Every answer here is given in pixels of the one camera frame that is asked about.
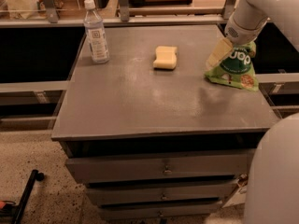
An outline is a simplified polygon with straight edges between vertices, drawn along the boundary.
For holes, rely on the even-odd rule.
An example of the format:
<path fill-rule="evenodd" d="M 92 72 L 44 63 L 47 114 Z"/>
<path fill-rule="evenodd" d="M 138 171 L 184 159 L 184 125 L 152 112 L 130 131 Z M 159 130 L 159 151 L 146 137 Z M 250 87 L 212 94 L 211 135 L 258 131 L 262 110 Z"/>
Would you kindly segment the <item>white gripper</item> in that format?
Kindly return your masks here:
<path fill-rule="evenodd" d="M 233 50 L 233 44 L 245 45 L 254 41 L 266 25 L 267 20 L 268 17 L 264 14 L 235 11 L 224 29 L 227 38 L 224 37 L 218 41 L 206 60 L 206 69 L 211 70 L 229 57 Z"/>

